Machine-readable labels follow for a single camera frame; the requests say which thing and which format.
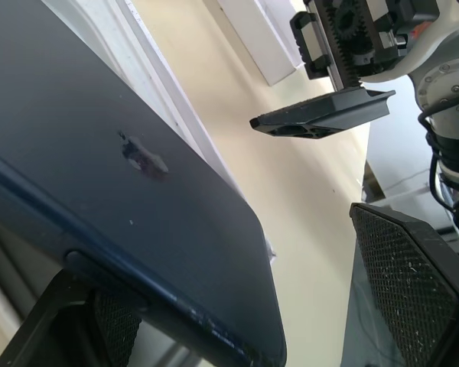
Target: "black mesh surface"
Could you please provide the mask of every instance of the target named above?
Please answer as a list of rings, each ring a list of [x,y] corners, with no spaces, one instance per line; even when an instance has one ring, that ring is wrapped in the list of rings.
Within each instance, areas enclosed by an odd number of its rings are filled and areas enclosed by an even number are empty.
[[[429,365],[456,320],[455,293],[401,226],[357,207],[351,216],[376,306],[406,365]]]
[[[141,319],[114,298],[96,293],[94,313],[112,367],[126,367]]]

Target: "mesh panel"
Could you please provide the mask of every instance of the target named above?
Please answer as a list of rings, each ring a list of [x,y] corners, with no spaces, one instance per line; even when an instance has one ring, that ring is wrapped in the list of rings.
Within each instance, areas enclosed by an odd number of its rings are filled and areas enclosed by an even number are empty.
[[[141,319],[114,298],[96,292],[94,312],[112,367],[126,367]]]
[[[401,226],[357,207],[352,219],[376,306],[406,365],[428,365],[457,298]]]

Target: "table surface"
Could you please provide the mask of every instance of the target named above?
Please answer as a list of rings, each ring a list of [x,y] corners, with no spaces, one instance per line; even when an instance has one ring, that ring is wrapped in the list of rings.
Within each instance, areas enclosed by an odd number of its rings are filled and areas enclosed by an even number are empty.
[[[216,0],[134,0],[249,204],[272,270],[289,366],[339,366],[369,126],[320,141],[273,138],[248,121],[331,91],[299,70],[269,87]]]

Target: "laptop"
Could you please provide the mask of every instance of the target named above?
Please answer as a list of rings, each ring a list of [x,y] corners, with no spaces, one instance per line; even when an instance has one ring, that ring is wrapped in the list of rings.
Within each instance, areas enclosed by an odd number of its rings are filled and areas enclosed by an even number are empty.
[[[0,1],[0,224],[215,365],[285,364],[255,213],[39,0]]]

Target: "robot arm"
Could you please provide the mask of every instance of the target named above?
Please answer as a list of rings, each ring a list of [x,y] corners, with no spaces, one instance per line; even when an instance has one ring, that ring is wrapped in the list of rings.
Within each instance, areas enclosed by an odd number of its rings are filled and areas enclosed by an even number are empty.
[[[255,130],[324,138],[389,114],[394,94],[366,90],[409,75],[432,148],[430,188],[459,228],[459,0],[304,0],[291,28],[308,77],[335,93],[259,116]],[[437,192],[439,169],[444,198]]]

